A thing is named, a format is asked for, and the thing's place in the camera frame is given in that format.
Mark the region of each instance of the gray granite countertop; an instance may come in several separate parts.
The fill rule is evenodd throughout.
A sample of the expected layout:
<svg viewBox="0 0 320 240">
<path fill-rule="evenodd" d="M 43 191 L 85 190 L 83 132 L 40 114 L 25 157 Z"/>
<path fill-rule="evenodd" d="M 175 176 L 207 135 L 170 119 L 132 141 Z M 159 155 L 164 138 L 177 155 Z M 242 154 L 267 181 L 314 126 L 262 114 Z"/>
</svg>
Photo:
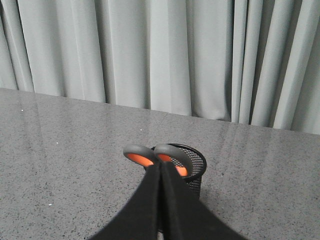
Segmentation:
<svg viewBox="0 0 320 240">
<path fill-rule="evenodd" d="M 320 136 L 0 88 L 0 239 L 87 239 L 144 170 L 129 143 L 207 159 L 200 200 L 250 240 L 320 239 Z"/>
</svg>

